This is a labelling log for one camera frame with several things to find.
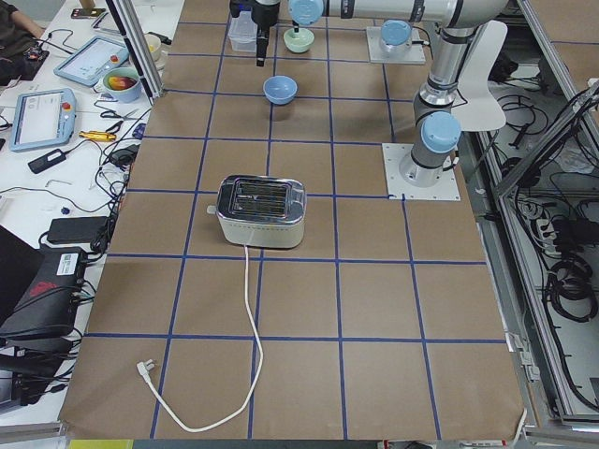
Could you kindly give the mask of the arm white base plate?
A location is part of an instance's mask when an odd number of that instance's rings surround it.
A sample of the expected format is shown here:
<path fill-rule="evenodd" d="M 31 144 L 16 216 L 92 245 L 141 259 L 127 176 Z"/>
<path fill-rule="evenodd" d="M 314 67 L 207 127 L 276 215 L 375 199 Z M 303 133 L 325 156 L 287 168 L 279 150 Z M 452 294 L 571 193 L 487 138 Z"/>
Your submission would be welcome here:
<path fill-rule="evenodd" d="M 413 30 L 410 39 L 399 46 L 386 44 L 382 39 L 381 30 L 381 26 L 366 28 L 371 63 L 399 65 L 424 65 L 426 63 L 426 56 L 417 30 Z"/>
<path fill-rule="evenodd" d="M 412 144 L 383 143 L 387 196 L 398 200 L 460 201 L 455 171 L 447 156 L 441 167 L 419 166 L 412 157 Z"/>

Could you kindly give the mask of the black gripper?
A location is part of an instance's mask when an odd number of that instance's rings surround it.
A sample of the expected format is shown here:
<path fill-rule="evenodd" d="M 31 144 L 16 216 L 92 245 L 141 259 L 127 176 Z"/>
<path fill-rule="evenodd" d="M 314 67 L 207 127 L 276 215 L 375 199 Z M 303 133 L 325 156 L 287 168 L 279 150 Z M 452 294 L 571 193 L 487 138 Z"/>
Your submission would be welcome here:
<path fill-rule="evenodd" d="M 255 0 L 252 5 L 252 20 L 256 31 L 256 65 L 263 67 L 270 41 L 270 28 L 279 19 L 280 0 Z"/>

